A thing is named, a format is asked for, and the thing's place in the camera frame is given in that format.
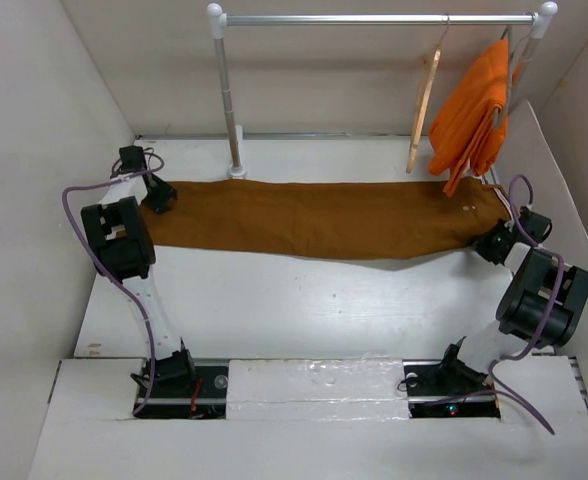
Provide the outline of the brown trousers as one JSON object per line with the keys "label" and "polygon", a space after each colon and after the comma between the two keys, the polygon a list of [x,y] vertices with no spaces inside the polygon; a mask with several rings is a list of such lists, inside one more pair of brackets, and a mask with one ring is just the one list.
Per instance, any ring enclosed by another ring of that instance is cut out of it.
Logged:
{"label": "brown trousers", "polygon": [[157,246],[330,260],[407,260],[462,249],[506,221],[495,191],[440,182],[177,182],[168,212],[142,214]]}

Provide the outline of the wooden hanger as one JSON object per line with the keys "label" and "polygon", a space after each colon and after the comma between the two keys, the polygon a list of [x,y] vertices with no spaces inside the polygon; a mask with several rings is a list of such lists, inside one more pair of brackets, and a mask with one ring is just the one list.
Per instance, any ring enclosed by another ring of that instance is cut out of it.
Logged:
{"label": "wooden hanger", "polygon": [[434,85],[436,73],[440,63],[443,50],[444,37],[450,28],[450,16],[446,16],[445,30],[437,41],[432,51],[424,57],[423,71],[416,96],[413,126],[410,135],[410,145],[406,163],[406,172],[411,174],[415,168],[418,149],[425,124],[427,109],[430,102],[431,92]]}

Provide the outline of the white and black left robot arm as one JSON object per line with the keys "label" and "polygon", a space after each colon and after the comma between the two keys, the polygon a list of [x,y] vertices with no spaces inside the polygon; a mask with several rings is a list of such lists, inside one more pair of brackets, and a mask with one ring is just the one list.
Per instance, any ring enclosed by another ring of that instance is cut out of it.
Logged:
{"label": "white and black left robot arm", "polygon": [[183,339],[170,328],[153,277],[156,252],[143,214],[161,215],[177,200],[176,189],[149,165],[158,156],[149,149],[126,146],[112,169],[107,193],[81,209],[85,241],[101,275],[126,296],[150,349],[140,374],[141,387],[186,396],[196,387],[197,373]]}

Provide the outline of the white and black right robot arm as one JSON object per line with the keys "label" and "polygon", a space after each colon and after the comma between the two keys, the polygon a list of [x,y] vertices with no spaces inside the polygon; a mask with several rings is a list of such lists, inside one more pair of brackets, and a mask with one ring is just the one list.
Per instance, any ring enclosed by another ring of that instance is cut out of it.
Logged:
{"label": "white and black right robot arm", "polygon": [[446,349],[436,381],[447,393],[484,382],[492,361],[518,355],[528,344],[536,349],[563,346],[577,329],[588,300],[588,271],[560,264],[529,243],[547,239],[553,227],[549,218],[522,207],[518,220],[519,226],[498,221],[471,244],[481,258],[506,267],[513,277],[495,320]]}

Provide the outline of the orange hanging garment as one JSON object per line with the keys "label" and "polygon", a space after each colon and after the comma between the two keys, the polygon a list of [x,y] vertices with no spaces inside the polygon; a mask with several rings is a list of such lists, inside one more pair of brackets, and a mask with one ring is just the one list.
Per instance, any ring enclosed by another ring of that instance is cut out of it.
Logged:
{"label": "orange hanging garment", "polygon": [[493,43],[472,64],[432,122],[433,157],[428,171],[449,174],[443,187],[454,195],[466,172],[482,176],[495,163],[507,137],[508,120],[495,118],[507,103],[509,44]]}

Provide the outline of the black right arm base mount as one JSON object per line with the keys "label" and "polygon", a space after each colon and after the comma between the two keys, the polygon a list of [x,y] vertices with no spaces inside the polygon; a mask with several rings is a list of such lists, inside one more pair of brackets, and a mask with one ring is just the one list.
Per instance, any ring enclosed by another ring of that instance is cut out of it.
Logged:
{"label": "black right arm base mount", "polygon": [[485,379],[451,351],[441,360],[404,360],[397,390],[406,394],[412,419],[499,419],[498,401]]}

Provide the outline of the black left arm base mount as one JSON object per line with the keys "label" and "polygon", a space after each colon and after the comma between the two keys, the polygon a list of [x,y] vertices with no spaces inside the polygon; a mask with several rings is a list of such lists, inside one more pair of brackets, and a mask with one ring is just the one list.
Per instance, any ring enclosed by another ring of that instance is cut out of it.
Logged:
{"label": "black left arm base mount", "polygon": [[133,416],[148,420],[218,420],[226,415],[229,362],[196,360],[188,370],[180,360],[156,362],[155,379],[147,402],[149,365],[132,373],[137,385]]}

